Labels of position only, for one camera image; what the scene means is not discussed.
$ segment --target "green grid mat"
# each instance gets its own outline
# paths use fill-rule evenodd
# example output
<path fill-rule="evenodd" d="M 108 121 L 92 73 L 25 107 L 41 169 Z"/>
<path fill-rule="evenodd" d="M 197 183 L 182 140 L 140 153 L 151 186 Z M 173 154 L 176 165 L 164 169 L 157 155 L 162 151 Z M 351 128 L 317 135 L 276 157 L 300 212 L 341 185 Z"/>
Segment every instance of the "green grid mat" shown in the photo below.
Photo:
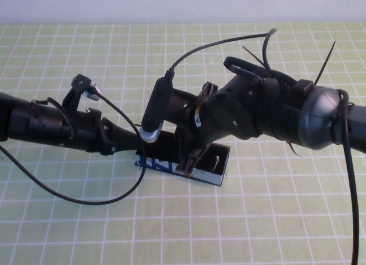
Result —
<path fill-rule="evenodd" d="M 268 47 L 273 69 L 345 89 L 366 105 L 366 23 L 223 23 L 168 25 L 0 25 L 0 90 L 61 102 L 84 74 L 134 122 L 154 83 L 180 55 L 239 35 L 277 33 Z M 226 56 L 254 62 L 263 39 L 198 52 L 176 68 L 174 87 L 197 94 L 206 81 L 225 85 Z M 132 130 L 102 101 L 79 109 Z M 168 123 L 165 130 L 174 131 Z M 222 187 L 147 170 L 127 199 L 104 207 L 70 204 L 0 159 L 0 264 L 349 264 L 351 202 L 341 146 L 321 151 L 261 136 L 231 146 Z M 126 192 L 140 168 L 134 152 L 103 157 L 9 140 L 4 146 L 50 187 L 71 197 L 105 200 Z M 360 263 L 366 264 L 366 156 L 353 152 L 360 207 Z"/>

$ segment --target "wire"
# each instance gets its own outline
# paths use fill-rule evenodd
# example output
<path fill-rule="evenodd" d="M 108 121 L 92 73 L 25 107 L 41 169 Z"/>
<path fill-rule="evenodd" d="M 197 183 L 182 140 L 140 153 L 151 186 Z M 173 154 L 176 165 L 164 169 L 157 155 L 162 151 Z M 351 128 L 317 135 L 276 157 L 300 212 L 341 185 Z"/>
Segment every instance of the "wire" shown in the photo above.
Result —
<path fill-rule="evenodd" d="M 67 115 L 67 113 L 65 112 L 64 108 L 59 104 L 59 102 L 57 102 L 55 99 L 52 99 L 51 97 L 48 97 L 47 100 L 32 100 L 32 103 L 36 103 L 36 104 L 41 104 L 41 105 L 47 105 L 48 103 L 52 104 L 62 115 L 63 119 L 65 119 L 66 123 L 69 125 L 70 127 L 70 139 L 73 139 L 75 136 L 75 127 L 72 123 L 72 121 L 70 121 L 69 116 Z"/>
<path fill-rule="evenodd" d="M 348 172 L 349 191 L 351 194 L 352 203 L 352 221 L 353 221 L 353 247 L 352 247 L 352 260 L 351 265 L 356 265 L 359 257 L 359 239 L 360 239 L 360 226 L 359 226 L 359 205 L 357 201 L 357 189 L 355 172 L 352 163 L 351 147 L 348 139 L 348 107 L 349 96 L 344 90 L 339 89 L 338 92 L 343 96 L 343 106 L 341 109 L 341 126 L 342 126 L 342 142 L 345 163 Z"/>
<path fill-rule="evenodd" d="M 270 76 L 269 72 L 262 66 L 257 66 L 253 63 L 235 57 L 227 57 L 224 61 L 224 66 L 231 72 L 239 75 L 242 73 L 241 69 L 244 69 L 247 72 L 252 72 L 261 78 L 268 78 Z M 293 86 L 297 82 L 294 78 L 288 76 L 285 73 L 279 72 L 277 70 L 270 71 L 276 79 L 283 81 L 289 86 Z"/>
<path fill-rule="evenodd" d="M 267 59 L 267 46 L 268 46 L 268 42 L 269 42 L 269 39 L 270 39 L 271 35 L 273 35 L 276 32 L 277 32 L 277 29 L 271 29 L 267 33 L 267 35 L 264 39 L 264 42 L 263 42 L 263 47 L 262 47 L 262 57 L 263 57 L 264 67 L 267 70 L 267 72 L 269 72 L 269 73 L 271 73 L 271 70 L 270 70 L 270 66 L 269 66 L 269 63 L 268 63 L 268 59 Z"/>
<path fill-rule="evenodd" d="M 331 54 L 332 54 L 332 51 L 333 51 L 333 48 L 334 48 L 334 45 L 335 45 L 335 44 L 336 44 L 336 41 L 334 41 L 334 42 L 333 42 L 332 48 L 331 48 L 331 50 L 329 51 L 329 53 L 328 53 L 328 55 L 327 55 L 327 58 L 325 59 L 325 61 L 324 61 L 323 65 L 322 65 L 322 67 L 321 67 L 321 69 L 320 69 L 320 71 L 319 71 L 318 77 L 316 77 L 316 80 L 315 80 L 315 82 L 314 82 L 314 85 L 318 84 L 319 79 L 320 79 L 320 77 L 321 77 L 321 75 L 322 75 L 322 73 L 323 73 L 323 71 L 324 71 L 324 69 L 325 69 L 325 66 L 327 65 L 328 60 L 329 60 L 329 58 L 330 58 L 330 56 L 331 56 Z"/>
<path fill-rule="evenodd" d="M 228 42 L 234 42 L 234 41 L 240 41 L 240 40 L 245 40 L 245 39 L 252 39 L 252 38 L 261 38 L 261 37 L 266 37 L 267 33 L 262 33 L 262 34 L 253 34 L 253 35 L 248 35 L 248 36 L 241 36 L 241 37 L 236 37 L 236 38 L 230 38 L 230 39 L 225 39 L 225 40 L 221 40 L 221 41 L 217 41 L 214 43 L 209 43 L 207 45 L 204 46 L 199 46 L 195 49 L 192 49 L 191 51 L 187 52 L 186 54 L 184 54 L 183 56 L 181 56 L 171 67 L 170 67 L 170 71 L 173 71 L 174 68 L 181 62 L 183 61 L 185 58 L 187 58 L 188 56 L 190 56 L 191 54 L 198 52 L 202 49 L 206 49 L 209 48 L 211 46 L 216 46 L 216 45 L 222 45 L 223 43 L 228 43 Z"/>
<path fill-rule="evenodd" d="M 257 56 L 255 56 L 249 49 L 247 49 L 245 46 L 242 46 L 242 48 L 245 49 L 247 52 L 249 52 L 249 54 L 253 56 L 258 63 L 260 63 L 262 66 L 265 67 L 264 63 Z"/>
<path fill-rule="evenodd" d="M 121 195 L 120 197 L 111 199 L 111 200 L 106 200 L 106 201 L 84 201 L 84 200 L 78 200 L 78 199 L 74 199 L 74 198 L 70 198 L 68 196 L 65 196 L 61 193 L 58 193 L 56 191 L 54 191 L 53 189 L 49 188 L 48 186 L 44 185 L 44 183 L 42 183 L 41 181 L 39 181 L 34 175 L 32 175 L 13 155 L 11 155 L 10 152 L 8 152 L 2 145 L 0 145 L 0 150 L 22 171 L 24 172 L 29 178 L 31 178 L 37 185 L 39 185 L 42 189 L 48 191 L 50 194 L 59 197 L 61 199 L 67 200 L 69 202 L 72 203 L 76 203 L 76 204 L 83 204 L 83 205 L 107 205 L 107 204 L 111 204 L 117 201 L 120 201 L 121 199 L 127 197 L 128 195 L 130 195 L 136 188 L 137 186 L 141 183 L 142 178 L 145 175 L 145 171 L 146 171 L 146 151 L 145 151 L 145 145 L 143 140 L 140 137 L 140 133 L 138 132 L 138 129 L 135 127 L 135 125 L 133 124 L 133 122 L 120 110 L 118 109 L 115 105 L 113 105 L 107 98 L 105 98 L 103 95 L 101 95 L 99 92 L 97 92 L 96 90 L 93 90 L 93 93 L 95 95 L 97 95 L 100 99 L 103 99 L 108 105 L 110 105 L 114 110 L 116 110 L 130 125 L 131 127 L 134 129 L 134 131 L 136 132 L 137 137 L 140 140 L 141 143 L 141 150 L 142 150 L 142 155 L 144 156 L 144 164 L 143 164 L 143 168 L 141 171 L 141 175 L 139 177 L 139 179 L 137 180 L 137 182 L 135 183 L 135 185 L 129 190 L 127 191 L 125 194 Z"/>

